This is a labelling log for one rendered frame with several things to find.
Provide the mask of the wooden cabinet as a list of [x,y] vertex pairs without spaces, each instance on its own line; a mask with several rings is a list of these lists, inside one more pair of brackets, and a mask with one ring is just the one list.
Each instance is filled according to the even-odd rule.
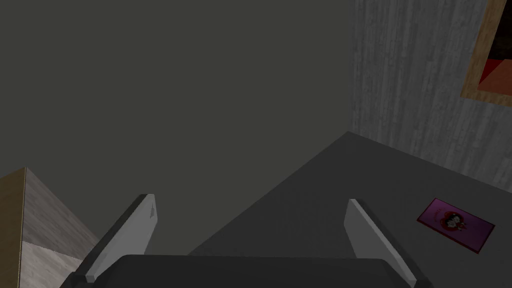
[[27,167],[0,178],[0,288],[60,288],[98,241]]

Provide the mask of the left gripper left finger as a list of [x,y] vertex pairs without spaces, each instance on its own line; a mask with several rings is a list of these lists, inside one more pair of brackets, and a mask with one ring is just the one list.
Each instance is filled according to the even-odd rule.
[[143,255],[158,222],[154,194],[140,194],[71,273],[72,283],[93,283],[126,255]]

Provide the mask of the wood-framed picture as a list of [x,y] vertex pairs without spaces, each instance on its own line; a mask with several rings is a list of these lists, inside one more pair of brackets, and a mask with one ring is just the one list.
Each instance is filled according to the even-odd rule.
[[487,0],[460,96],[512,107],[512,0]]

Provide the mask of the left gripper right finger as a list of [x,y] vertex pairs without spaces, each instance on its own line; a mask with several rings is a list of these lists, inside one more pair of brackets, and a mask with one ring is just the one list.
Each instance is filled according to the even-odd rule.
[[425,288],[417,263],[362,199],[347,201],[343,226],[358,259],[383,260],[410,288]]

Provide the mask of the purple book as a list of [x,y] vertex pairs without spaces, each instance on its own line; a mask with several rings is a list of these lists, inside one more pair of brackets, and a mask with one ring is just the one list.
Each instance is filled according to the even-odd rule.
[[419,215],[417,222],[478,254],[495,225],[434,198]]

